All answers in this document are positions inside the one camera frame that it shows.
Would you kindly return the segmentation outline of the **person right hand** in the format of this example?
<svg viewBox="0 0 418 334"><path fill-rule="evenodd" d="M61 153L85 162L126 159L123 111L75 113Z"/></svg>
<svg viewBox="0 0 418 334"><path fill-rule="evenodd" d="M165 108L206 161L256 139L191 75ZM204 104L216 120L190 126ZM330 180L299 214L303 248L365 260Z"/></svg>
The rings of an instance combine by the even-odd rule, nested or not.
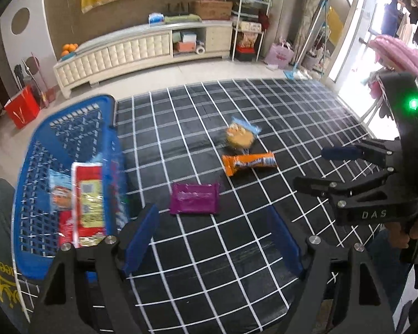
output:
<svg viewBox="0 0 418 334"><path fill-rule="evenodd" d="M388 230L391 247L407 249L411 241L418 240L418 219L409 229L405 229L399 222L388 222L384 226Z"/></svg>

